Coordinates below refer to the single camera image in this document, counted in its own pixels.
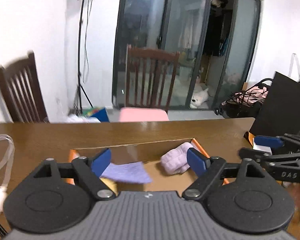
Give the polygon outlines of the lilac towel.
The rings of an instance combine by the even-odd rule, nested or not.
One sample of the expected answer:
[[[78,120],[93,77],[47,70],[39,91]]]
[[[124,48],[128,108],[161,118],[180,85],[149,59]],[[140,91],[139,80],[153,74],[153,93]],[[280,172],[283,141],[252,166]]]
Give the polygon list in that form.
[[[192,145],[185,142],[160,158],[161,165],[167,174],[183,174],[189,169],[190,166],[187,163],[187,150],[189,148],[192,148]]]

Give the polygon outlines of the yellow hamster plush toy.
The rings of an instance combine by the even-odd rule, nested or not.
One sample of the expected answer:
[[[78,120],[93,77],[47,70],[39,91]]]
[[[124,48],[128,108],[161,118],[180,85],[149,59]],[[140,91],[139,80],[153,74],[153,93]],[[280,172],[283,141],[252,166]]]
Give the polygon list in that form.
[[[115,183],[115,181],[108,179],[108,178],[100,178],[100,180],[105,185],[107,185],[107,187],[109,187],[111,189],[111,191],[113,191],[115,193],[115,195],[117,196],[118,190],[117,190],[117,184]]]

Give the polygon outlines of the black paper bag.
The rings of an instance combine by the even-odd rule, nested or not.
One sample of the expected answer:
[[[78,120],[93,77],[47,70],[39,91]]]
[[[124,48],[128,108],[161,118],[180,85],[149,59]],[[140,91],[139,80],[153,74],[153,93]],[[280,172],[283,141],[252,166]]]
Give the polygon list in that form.
[[[276,72],[249,132],[270,137],[300,135],[300,83]]]

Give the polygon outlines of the purple knitted cloth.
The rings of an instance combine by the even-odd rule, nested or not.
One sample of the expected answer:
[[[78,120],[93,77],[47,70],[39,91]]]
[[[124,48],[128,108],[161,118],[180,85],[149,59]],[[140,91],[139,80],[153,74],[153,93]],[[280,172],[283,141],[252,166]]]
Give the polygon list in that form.
[[[152,182],[142,162],[121,165],[110,163],[101,174],[101,177],[129,184],[148,184]]]

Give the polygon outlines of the black stroller with pink cloth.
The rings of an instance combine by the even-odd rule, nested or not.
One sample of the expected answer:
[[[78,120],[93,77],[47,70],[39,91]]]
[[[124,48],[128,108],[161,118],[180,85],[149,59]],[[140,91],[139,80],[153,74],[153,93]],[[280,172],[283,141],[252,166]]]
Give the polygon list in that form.
[[[268,95],[272,81],[271,78],[266,78],[246,90],[231,94],[227,100],[214,108],[215,115],[222,115],[227,118],[257,117]]]

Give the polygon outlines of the colourful blue toy box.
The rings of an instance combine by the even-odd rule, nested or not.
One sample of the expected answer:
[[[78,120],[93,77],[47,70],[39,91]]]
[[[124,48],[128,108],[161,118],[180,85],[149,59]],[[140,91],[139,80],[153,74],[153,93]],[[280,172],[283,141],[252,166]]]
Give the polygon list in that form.
[[[91,108],[83,110],[83,116],[86,118],[97,118],[100,122],[110,122],[107,110],[105,108]]]

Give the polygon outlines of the red cardboard box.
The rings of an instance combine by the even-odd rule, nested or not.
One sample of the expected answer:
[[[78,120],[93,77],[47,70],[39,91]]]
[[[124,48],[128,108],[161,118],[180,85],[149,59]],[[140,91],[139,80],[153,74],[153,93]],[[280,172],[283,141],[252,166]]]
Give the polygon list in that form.
[[[205,157],[208,153],[194,138],[161,140],[138,144],[100,146],[70,150],[68,161],[78,157],[94,157],[110,150],[109,166],[101,181],[115,194],[121,191],[176,191],[179,195],[188,188],[197,176],[191,168],[184,173],[167,174],[161,164],[161,156],[181,146],[191,145]]]

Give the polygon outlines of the black studio light stand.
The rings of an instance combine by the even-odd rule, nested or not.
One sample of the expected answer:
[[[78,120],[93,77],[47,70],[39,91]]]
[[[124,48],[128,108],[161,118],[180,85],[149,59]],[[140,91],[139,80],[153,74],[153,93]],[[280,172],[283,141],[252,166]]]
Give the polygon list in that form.
[[[88,75],[90,68],[87,54],[87,32],[92,5],[93,0],[81,0],[77,46],[77,87],[74,98],[74,110],[77,115],[83,113],[82,96],[85,97],[89,106],[93,107],[89,96],[83,88],[83,83],[85,83],[84,74]]]

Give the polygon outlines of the pink seat cushion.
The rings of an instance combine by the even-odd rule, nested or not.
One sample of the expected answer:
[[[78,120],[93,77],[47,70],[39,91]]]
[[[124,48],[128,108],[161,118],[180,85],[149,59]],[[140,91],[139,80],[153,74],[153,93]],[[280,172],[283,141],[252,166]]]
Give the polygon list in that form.
[[[163,109],[123,107],[120,110],[119,122],[151,122],[169,121],[168,114]]]

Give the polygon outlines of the white plush dog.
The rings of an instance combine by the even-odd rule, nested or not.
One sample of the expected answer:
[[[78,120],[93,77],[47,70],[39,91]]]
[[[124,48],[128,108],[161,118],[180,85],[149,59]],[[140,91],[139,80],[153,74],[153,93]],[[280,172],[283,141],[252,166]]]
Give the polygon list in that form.
[[[190,108],[197,109],[201,106],[204,102],[206,102],[209,98],[209,89],[206,88],[205,90],[201,90],[198,93],[194,93],[191,101],[190,101]]]

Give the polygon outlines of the dark wooden chair left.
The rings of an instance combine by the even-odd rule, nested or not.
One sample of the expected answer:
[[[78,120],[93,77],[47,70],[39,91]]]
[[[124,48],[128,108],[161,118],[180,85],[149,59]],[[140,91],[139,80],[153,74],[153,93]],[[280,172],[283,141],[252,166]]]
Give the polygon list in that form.
[[[0,66],[0,91],[13,122],[49,122],[33,51]]]

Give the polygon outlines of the dark wooden chair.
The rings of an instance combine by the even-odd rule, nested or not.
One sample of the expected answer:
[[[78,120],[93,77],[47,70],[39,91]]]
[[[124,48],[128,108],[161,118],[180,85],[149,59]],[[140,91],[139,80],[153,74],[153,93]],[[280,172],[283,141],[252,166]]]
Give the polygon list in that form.
[[[49,122],[33,51],[0,66],[0,91],[13,122]]]
[[[169,110],[180,53],[127,45],[126,107]]]

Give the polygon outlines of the dark wooden chair right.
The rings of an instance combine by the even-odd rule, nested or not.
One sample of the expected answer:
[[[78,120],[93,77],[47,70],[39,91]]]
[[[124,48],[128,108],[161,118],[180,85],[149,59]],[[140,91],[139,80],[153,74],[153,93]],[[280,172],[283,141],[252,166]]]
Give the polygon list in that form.
[[[127,45],[126,107],[169,110],[180,53]]]

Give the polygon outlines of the glass sliding door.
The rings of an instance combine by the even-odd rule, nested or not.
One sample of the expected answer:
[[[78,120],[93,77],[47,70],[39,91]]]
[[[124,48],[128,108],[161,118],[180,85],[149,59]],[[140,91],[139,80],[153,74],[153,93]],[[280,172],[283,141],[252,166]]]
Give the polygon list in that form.
[[[261,0],[120,0],[116,28],[113,104],[125,103],[127,45],[179,52],[171,109],[213,109],[247,79],[260,21]]]

